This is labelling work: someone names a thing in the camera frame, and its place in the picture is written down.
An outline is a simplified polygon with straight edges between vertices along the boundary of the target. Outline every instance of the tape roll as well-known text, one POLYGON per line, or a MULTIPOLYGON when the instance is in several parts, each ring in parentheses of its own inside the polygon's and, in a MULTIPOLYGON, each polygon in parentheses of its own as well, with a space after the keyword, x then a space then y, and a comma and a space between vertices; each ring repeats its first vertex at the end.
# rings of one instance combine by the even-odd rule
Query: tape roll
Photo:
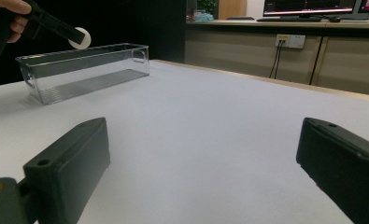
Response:
POLYGON ((77 44, 74 41, 68 40, 71 46, 73 46, 75 49, 86 49, 91 44, 91 35, 88 31, 86 31, 84 28, 76 27, 77 30, 81 31, 83 34, 85 34, 84 39, 82 40, 81 44, 77 44))

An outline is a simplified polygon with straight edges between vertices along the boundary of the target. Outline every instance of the white tabletop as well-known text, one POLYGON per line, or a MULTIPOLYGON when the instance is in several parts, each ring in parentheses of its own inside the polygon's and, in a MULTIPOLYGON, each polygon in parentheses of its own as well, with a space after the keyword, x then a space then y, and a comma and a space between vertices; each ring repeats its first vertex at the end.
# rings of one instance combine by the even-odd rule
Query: white tabletop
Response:
POLYGON ((150 76, 54 105, 0 86, 0 177, 105 117, 111 165, 82 224, 351 223, 295 161, 305 117, 369 140, 369 96, 150 63, 150 76))

